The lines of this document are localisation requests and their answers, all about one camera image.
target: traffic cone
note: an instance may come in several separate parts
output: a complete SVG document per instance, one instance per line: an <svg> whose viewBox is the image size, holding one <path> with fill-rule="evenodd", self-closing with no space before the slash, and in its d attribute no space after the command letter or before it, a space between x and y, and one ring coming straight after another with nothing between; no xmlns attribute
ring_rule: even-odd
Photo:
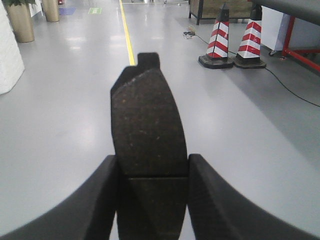
<svg viewBox="0 0 320 240"><path fill-rule="evenodd" d="M209 69L232 68L234 62L228 57L229 7L224 3L220 7L206 54L199 57L199 62Z"/></svg>
<svg viewBox="0 0 320 240"><path fill-rule="evenodd" d="M235 58L236 67L241 69L262 69L266 63L260 60L262 7L253 3L250 19Z"/></svg>

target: planter pot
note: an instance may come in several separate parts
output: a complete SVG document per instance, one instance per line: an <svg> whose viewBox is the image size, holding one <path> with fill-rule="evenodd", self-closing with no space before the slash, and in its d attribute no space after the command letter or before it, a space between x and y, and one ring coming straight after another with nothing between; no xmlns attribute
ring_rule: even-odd
<svg viewBox="0 0 320 240"><path fill-rule="evenodd" d="M16 41L28 43L35 40L29 4L6 6Z"/></svg>
<svg viewBox="0 0 320 240"><path fill-rule="evenodd" d="M42 0L43 11L47 22L59 21L58 0Z"/></svg>

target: yellow floor line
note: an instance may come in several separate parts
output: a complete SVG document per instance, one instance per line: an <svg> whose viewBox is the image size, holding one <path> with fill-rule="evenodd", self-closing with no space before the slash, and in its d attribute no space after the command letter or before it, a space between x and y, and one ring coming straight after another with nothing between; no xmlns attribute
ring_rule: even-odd
<svg viewBox="0 0 320 240"><path fill-rule="evenodd" d="M126 47L128 49L128 54L129 54L129 62L130 62L130 65L136 65L134 52L132 51L131 40L130 40L130 35L129 35L129 31L128 31L128 26L127 26L127 20L126 20L122 0L119 0L119 3L120 3L121 15L122 15L123 28L124 28L124 33L125 33Z"/></svg>

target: wall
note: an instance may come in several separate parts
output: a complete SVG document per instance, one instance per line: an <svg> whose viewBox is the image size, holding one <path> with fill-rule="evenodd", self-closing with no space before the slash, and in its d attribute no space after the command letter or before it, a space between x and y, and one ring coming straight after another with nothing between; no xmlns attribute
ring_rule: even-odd
<svg viewBox="0 0 320 240"><path fill-rule="evenodd" d="M31 17L36 15L41 11L41 2L40 0L35 0L35 4L29 4Z"/></svg>
<svg viewBox="0 0 320 240"><path fill-rule="evenodd" d="M7 12L0 3L0 94L9 92L25 69L9 24Z"/></svg>

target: black cable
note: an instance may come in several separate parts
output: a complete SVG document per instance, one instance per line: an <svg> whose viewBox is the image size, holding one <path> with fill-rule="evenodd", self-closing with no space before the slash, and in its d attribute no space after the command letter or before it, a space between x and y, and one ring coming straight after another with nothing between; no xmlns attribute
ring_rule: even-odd
<svg viewBox="0 0 320 240"><path fill-rule="evenodd" d="M195 32L185 31L185 32L183 33L183 35L184 35L185 37L186 37L187 35L189 35L189 36L190 36L189 39L192 38L193 36L197 36L197 37L200 38L204 43L209 44L208 42L206 42L205 40L203 40L199 35L197 35ZM228 51L228 52L229 52L229 53L232 53L232 54L234 54L234 55L237 55L237 54L236 54L235 52L233 52L233 51ZM305 101L305 102L307 102L307 103L309 103L309 104L312 104L312 105L320 108L320 105L304 99L303 97L297 95L296 93L294 93L293 91L291 91L289 88L287 88L286 85L284 85L283 82L280 81L280 79L279 79L270 69L265 68L265 70L267 70L269 73L271 73L271 74L278 80L278 82L279 82L286 90L288 90L290 93L292 93L294 96L296 96L297 98L299 98L299 99L301 99L301 100L303 100L303 101Z"/></svg>
<svg viewBox="0 0 320 240"><path fill-rule="evenodd" d="M232 54L234 54L234 55L237 55L235 52L233 52L233 51L228 51L229 53L232 53Z"/></svg>
<svg viewBox="0 0 320 240"><path fill-rule="evenodd" d="M197 36L197 37L198 37L198 38L200 38L203 42L205 42L206 44L208 44L208 45L209 45L209 43L208 43L208 42L206 42L205 40L203 40L199 35L195 34L195 36Z"/></svg>
<svg viewBox="0 0 320 240"><path fill-rule="evenodd" d="M267 70L269 73L271 73L271 74L278 80L278 82L279 82L285 89L287 89L290 93L292 93L294 96L296 96L297 98L299 98L299 99L301 99L301 100L303 100L303 101L305 101L305 102L307 102L307 103L309 103L309 104L312 104L312 105L320 108L320 105L304 99L303 97L295 94L293 91L291 91L289 88L287 88L286 85L284 85L283 82L280 81L280 79L279 79L270 69L265 68L265 70Z"/></svg>

